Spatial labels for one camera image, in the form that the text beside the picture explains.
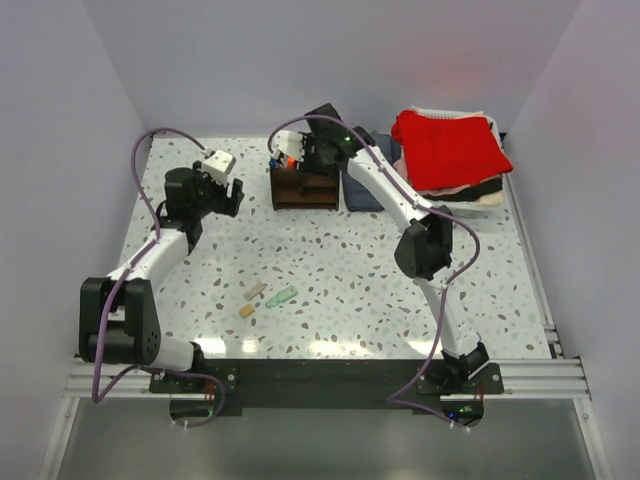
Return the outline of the brown wooden desk organizer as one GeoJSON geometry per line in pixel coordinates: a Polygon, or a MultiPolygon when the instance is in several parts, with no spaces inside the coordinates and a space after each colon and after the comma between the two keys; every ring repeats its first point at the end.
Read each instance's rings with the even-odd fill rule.
{"type": "Polygon", "coordinates": [[[272,207],[280,210],[337,210],[340,198],[340,176],[323,176],[286,167],[286,156],[272,157],[279,168],[269,166],[272,207]]]}

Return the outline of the beige eraser piece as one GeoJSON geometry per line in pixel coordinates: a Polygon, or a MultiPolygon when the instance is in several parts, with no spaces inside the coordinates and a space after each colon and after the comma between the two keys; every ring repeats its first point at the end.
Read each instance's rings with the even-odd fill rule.
{"type": "Polygon", "coordinates": [[[255,285],[253,288],[251,288],[249,291],[247,291],[244,294],[244,298],[247,301],[250,301],[254,297],[256,297],[257,295],[259,295],[265,288],[266,288],[266,285],[264,283],[259,283],[259,284],[255,285]]]}

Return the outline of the tan eraser block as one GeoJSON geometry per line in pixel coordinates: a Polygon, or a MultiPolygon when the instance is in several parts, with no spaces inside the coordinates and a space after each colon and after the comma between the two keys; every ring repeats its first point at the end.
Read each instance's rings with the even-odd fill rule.
{"type": "Polygon", "coordinates": [[[244,307],[242,307],[239,311],[239,314],[242,318],[247,318],[249,317],[253,312],[255,311],[254,307],[250,304],[245,305],[244,307]]]}

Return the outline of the green clear correction tape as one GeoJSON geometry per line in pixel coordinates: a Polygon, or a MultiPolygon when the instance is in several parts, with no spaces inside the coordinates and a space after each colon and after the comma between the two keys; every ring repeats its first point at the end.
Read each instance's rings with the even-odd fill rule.
{"type": "Polygon", "coordinates": [[[266,301],[267,308],[275,308],[281,304],[284,304],[291,299],[293,299],[297,295],[297,290],[293,286],[289,286],[274,296],[272,296],[269,300],[266,301]]]}

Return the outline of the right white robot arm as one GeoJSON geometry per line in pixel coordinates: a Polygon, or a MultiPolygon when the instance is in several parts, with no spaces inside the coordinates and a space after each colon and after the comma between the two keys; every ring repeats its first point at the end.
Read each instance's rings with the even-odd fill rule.
{"type": "Polygon", "coordinates": [[[460,275],[478,259],[477,233],[445,207],[435,207],[409,186],[375,140],[360,127],[342,121],[327,103],[304,115],[309,133],[303,140],[303,165],[314,170],[335,168],[359,182],[389,213],[401,237],[394,251],[399,270],[421,289],[437,319],[434,344],[441,347],[441,375],[459,393],[469,392],[481,380],[489,355],[464,314],[448,305],[448,293],[460,275]],[[471,236],[471,259],[451,276],[435,284],[436,274],[452,267],[453,233],[458,225],[471,236]]]}

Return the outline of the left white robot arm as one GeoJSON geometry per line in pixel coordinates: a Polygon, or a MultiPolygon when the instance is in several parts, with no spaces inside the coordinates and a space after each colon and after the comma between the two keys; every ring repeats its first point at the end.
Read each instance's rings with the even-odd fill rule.
{"type": "Polygon", "coordinates": [[[168,171],[164,192],[151,210],[154,227],[144,245],[108,275],[81,285],[79,355],[94,365],[92,388],[98,394],[107,390],[100,386],[105,364],[172,371],[185,392],[200,390],[207,380],[195,343],[163,337],[155,294],[195,250],[205,217],[238,215],[243,182],[220,183],[212,169],[196,162],[168,171]]]}

